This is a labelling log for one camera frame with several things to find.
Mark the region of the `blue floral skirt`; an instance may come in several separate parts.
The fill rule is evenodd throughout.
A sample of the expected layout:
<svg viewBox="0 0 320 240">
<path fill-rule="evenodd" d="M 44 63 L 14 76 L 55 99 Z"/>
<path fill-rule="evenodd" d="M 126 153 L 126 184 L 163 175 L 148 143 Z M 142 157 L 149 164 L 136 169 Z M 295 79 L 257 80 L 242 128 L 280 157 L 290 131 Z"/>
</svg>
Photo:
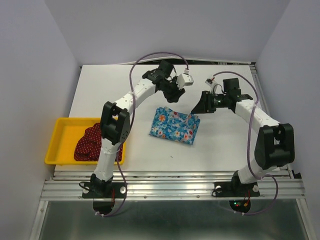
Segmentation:
<svg viewBox="0 0 320 240">
<path fill-rule="evenodd" d="M 168 107 L 159 107 L 155 111 L 149 135 L 193 145 L 200 122 L 197 115 L 180 113 Z"/>
</svg>

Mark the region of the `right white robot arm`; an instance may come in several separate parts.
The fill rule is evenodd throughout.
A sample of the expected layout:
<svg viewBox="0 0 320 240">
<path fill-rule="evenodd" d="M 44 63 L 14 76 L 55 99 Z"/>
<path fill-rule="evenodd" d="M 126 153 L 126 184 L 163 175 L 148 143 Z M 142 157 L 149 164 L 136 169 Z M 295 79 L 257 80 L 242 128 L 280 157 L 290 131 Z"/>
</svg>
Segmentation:
<svg viewBox="0 0 320 240">
<path fill-rule="evenodd" d="M 289 123 L 274 120 L 257 106 L 249 94 L 243 94 L 238 78 L 223 80 L 222 92 L 216 93 L 218 83 L 208 78 L 210 90 L 201 93 L 193 114 L 212 114 L 217 109 L 229 109 L 248 123 L 249 131 L 257 133 L 254 158 L 237 170 L 230 181 L 215 182 L 212 195 L 217 198 L 260 195 L 258 180 L 276 168 L 295 159 L 294 129 Z"/>
</svg>

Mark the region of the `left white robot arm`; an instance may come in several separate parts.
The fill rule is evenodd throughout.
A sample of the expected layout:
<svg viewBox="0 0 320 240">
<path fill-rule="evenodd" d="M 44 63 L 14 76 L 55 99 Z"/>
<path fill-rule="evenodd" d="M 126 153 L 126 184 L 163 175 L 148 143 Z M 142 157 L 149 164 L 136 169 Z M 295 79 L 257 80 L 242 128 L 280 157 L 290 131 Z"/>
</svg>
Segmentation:
<svg viewBox="0 0 320 240">
<path fill-rule="evenodd" d="M 185 93 L 185 87 L 194 83 L 186 68 L 183 73 L 171 77 L 174 66 L 163 60 L 158 68 L 145 72 L 130 91 L 115 102 L 106 102 L 100 118 L 101 149 L 97 166 L 89 182 L 80 186 L 96 198 L 108 198 L 112 194 L 114 163 L 118 150 L 127 140 L 135 119 L 136 108 L 158 91 L 169 103 L 176 103 Z"/>
</svg>

